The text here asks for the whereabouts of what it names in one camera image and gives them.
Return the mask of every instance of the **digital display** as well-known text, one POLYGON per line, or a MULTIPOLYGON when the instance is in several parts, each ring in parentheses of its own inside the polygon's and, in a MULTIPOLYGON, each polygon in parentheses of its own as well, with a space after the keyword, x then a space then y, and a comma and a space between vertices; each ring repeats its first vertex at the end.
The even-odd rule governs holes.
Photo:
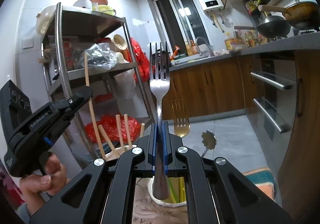
POLYGON ((217 6, 218 2, 216 0, 209 1, 209 2, 206 2, 205 5, 207 5, 207 7, 217 6))

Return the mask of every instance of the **faucet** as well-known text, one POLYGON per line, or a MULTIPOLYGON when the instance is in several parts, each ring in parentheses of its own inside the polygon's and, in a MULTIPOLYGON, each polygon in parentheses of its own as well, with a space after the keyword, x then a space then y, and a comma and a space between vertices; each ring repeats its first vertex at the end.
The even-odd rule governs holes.
POLYGON ((210 50, 210 46, 208 45, 207 41, 206 41, 203 37, 197 37, 197 38, 196 38, 196 47, 198 48, 199 56, 203 56, 203 54, 202 54, 202 52, 201 52, 201 50, 200 50, 200 48, 199 48, 199 45, 198 45, 198 39, 199 39, 199 38, 201 38, 201 39, 203 39, 203 40, 204 40, 204 42, 205 42, 206 46, 207 46, 207 47, 208 47, 208 49, 209 49, 209 56, 210 56, 210 54, 211 54, 211 50, 210 50))

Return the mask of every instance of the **wooden chopstick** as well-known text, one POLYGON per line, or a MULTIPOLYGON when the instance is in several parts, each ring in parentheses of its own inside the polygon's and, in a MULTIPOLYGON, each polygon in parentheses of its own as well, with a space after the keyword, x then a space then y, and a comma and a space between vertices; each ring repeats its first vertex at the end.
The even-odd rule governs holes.
POLYGON ((103 136, 103 138, 108 142, 109 147, 111 148, 112 152, 114 153, 114 155, 116 157, 120 157, 120 154, 118 153, 118 151, 115 149, 113 143, 111 142, 110 138, 108 137, 107 133, 105 132, 104 128, 102 125, 98 126, 98 129, 101 133, 101 135, 103 136))
MULTIPOLYGON (((85 84, 86 84, 86 86, 90 86, 87 52, 84 52, 84 73, 85 73, 85 84)), ((93 129, 94 129, 94 133, 96 135, 97 141, 98 141, 98 146, 99 146, 99 149, 100 149, 101 156, 102 156, 103 159, 107 160, 106 154, 105 154, 105 152, 103 150, 102 142, 101 142, 101 139, 100 139, 98 126, 97 126, 97 122, 96 122, 96 117, 94 115, 94 110, 93 110, 93 105, 92 105, 92 98, 89 98, 89 110, 90 110, 93 129)))
POLYGON ((141 129, 140 129, 140 137, 143 137, 143 133, 144 133, 144 123, 141 123, 141 129))
POLYGON ((124 114, 124 123, 125 123, 125 130, 127 131, 129 149, 132 149, 132 140, 131 140, 130 129, 129 129, 128 114, 124 114))
POLYGON ((122 131, 121 131, 121 118, 120 115, 116 115, 116 121, 117 121, 117 127, 118 127, 118 133, 119 133, 119 140, 122 148, 122 153, 125 152, 124 150, 124 143, 123 143, 123 138, 122 138, 122 131))

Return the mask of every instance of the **light switch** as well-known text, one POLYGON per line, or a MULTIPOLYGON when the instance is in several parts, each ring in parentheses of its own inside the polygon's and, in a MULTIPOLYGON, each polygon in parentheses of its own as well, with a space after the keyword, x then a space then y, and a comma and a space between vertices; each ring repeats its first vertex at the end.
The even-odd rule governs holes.
POLYGON ((33 38, 24 38, 22 40, 22 49, 27 49, 32 47, 33 47, 33 38))

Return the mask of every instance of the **gray countertop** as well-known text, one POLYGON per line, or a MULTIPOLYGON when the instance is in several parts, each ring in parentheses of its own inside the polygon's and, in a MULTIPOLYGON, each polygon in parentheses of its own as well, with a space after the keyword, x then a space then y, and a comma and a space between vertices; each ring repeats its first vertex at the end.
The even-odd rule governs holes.
POLYGON ((259 54, 265 52, 279 52, 279 51, 294 51, 294 50, 320 50, 320 32, 303 34, 299 36, 292 36, 284 39, 279 39, 264 45, 242 49, 232 54, 225 54, 221 56, 213 56, 196 61, 190 61, 175 65, 170 68, 170 71, 195 66, 207 62, 226 59, 233 56, 242 56, 250 54, 259 54))

